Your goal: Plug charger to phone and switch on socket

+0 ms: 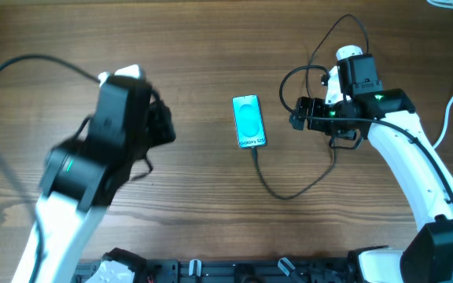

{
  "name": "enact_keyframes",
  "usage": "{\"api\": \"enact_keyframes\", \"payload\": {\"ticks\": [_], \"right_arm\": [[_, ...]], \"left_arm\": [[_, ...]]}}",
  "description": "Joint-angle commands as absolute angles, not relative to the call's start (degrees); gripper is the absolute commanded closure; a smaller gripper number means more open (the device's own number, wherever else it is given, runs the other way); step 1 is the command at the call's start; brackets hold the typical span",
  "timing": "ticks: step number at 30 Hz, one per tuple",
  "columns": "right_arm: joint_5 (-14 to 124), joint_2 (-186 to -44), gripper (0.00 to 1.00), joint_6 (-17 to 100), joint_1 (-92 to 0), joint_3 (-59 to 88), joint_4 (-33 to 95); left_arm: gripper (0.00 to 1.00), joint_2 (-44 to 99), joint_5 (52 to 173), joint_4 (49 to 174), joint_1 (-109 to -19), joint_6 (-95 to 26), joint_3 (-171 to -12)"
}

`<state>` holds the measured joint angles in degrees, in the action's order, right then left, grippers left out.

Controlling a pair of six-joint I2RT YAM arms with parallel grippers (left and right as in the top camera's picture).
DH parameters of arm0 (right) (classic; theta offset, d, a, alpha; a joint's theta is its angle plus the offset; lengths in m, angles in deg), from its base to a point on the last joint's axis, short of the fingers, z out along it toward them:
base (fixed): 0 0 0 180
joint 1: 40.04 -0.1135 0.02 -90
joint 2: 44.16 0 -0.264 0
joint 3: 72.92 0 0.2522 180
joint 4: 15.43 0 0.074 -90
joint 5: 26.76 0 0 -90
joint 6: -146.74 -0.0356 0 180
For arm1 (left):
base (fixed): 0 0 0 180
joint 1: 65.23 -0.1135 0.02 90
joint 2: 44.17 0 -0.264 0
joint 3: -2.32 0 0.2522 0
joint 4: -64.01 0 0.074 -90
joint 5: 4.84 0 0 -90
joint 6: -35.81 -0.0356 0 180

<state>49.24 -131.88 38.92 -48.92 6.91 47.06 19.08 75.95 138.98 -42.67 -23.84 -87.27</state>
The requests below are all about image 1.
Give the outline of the blue screen smartphone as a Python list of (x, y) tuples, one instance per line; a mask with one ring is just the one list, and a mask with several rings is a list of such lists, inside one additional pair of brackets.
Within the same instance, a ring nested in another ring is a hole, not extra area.
[(255, 94), (232, 98), (234, 121), (241, 149), (267, 144), (259, 97)]

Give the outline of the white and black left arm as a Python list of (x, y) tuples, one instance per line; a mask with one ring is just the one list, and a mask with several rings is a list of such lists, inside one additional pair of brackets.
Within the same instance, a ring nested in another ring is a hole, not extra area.
[(54, 146), (39, 182), (42, 195), (15, 282), (66, 282), (131, 168), (150, 148), (175, 140), (171, 114), (143, 78), (102, 83), (87, 136)]

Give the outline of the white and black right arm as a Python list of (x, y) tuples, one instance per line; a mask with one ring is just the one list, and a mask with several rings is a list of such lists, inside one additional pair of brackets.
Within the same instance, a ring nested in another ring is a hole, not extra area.
[(388, 164), (411, 207), (418, 233), (403, 251), (352, 253), (358, 281), (453, 282), (453, 177), (430, 145), (401, 89), (384, 90), (370, 54), (337, 62), (339, 98), (301, 97), (292, 125), (346, 138), (358, 131)]

